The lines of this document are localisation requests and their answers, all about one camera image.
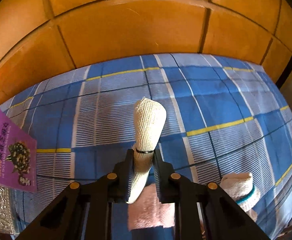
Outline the white knit gloves blue band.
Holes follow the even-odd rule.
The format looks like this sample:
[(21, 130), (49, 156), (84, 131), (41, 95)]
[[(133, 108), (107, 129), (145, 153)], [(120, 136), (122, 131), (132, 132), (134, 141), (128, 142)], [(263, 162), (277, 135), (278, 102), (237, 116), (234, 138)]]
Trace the white knit gloves blue band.
[(253, 183), (251, 172), (226, 174), (222, 177), (220, 187), (254, 222), (257, 221), (258, 215), (253, 208), (260, 200), (260, 191)]

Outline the pink towel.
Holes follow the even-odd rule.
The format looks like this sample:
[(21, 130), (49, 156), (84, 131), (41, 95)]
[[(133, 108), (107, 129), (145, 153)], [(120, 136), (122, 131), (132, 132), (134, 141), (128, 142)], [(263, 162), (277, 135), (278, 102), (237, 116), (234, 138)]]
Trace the pink towel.
[(175, 226), (175, 204), (162, 204), (156, 185), (146, 186), (133, 204), (128, 205), (129, 231), (146, 228), (172, 228)]

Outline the cream mesh cloth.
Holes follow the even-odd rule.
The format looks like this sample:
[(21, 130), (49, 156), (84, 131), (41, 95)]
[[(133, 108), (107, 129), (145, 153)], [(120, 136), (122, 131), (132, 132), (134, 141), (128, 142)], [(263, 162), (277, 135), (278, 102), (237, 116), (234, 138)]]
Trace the cream mesh cloth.
[(137, 200), (147, 183), (166, 118), (167, 111), (159, 102), (142, 98), (134, 105), (135, 144), (132, 147), (133, 176), (128, 204)]

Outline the purple snack carton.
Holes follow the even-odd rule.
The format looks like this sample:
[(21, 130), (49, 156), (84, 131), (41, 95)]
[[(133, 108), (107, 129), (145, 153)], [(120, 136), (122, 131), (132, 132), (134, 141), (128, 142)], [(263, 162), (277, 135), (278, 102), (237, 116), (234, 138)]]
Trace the purple snack carton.
[(0, 185), (35, 193), (37, 141), (0, 110)]

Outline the blue plaid tablecloth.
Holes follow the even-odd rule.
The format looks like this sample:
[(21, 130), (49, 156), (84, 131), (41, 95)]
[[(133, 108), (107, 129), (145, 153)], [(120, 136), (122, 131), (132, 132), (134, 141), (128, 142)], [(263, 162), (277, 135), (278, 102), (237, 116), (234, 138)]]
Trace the blue plaid tablecloth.
[(36, 193), (11, 191), (24, 230), (70, 183), (135, 151), (132, 198), (154, 183), (152, 150), (189, 180), (249, 173), (235, 199), (270, 239), (292, 219), (292, 110), (265, 69), (207, 54), (105, 61), (27, 85), (0, 109), (37, 141)]

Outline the orange wooden wardrobe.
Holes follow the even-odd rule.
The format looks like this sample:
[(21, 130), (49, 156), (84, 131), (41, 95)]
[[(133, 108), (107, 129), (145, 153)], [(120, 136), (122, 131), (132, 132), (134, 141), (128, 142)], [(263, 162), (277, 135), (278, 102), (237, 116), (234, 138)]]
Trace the orange wooden wardrobe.
[(278, 81), (292, 57), (287, 0), (1, 0), (0, 104), (89, 64), (155, 53), (261, 64)]

